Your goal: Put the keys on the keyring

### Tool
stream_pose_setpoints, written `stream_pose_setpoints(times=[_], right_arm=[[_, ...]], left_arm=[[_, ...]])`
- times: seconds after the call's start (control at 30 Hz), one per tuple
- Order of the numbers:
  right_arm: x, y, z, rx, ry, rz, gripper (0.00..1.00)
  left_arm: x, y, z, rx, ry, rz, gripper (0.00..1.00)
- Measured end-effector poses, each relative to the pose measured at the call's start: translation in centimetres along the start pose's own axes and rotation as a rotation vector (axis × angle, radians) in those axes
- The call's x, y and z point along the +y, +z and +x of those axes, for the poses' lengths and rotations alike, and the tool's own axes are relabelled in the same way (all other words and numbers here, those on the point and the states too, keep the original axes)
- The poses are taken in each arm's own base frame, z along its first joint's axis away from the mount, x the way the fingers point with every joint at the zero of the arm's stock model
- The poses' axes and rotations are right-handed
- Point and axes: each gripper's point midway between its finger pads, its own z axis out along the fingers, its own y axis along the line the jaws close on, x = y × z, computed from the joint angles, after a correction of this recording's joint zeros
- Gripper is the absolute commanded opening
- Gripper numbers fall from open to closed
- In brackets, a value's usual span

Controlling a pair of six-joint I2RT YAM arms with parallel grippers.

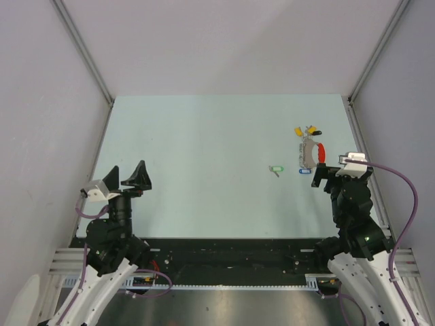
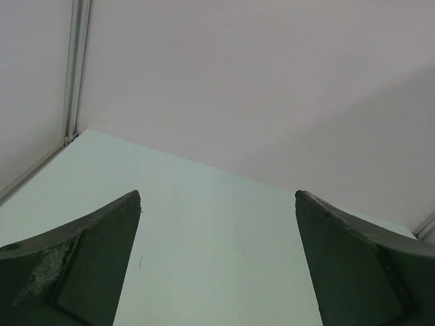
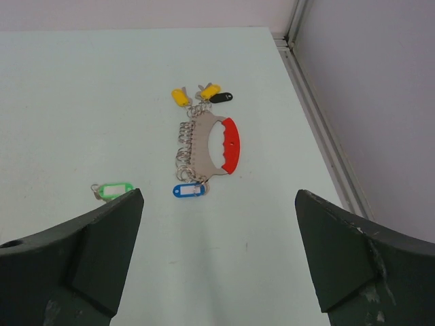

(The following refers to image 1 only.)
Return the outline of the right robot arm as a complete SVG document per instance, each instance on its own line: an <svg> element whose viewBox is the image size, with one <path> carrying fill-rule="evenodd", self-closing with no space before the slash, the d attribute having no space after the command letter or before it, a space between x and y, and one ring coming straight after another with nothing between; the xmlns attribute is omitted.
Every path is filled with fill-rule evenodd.
<svg viewBox="0 0 435 326"><path fill-rule="evenodd" d="M324 191L330 195L338 228L337 237L315 245L314 266L338 278L365 325L427 325L398 274L400 241L388 238L370 216L368 179L376 164L362 153L341 156L340 163L341 168L320 163L313 176L312 187L326 180Z"/></svg>

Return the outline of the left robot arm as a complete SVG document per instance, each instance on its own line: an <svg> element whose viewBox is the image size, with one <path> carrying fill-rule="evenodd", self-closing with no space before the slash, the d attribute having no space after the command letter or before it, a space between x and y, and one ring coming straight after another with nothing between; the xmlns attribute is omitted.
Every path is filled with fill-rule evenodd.
<svg viewBox="0 0 435 326"><path fill-rule="evenodd" d="M131 201L151 189L144 161L124 181L115 166L103 179L82 188L83 199L107 205L96 215L78 212L90 220L82 271L63 305L44 325L96 325L122 283L149 266L150 246L133 234Z"/></svg>

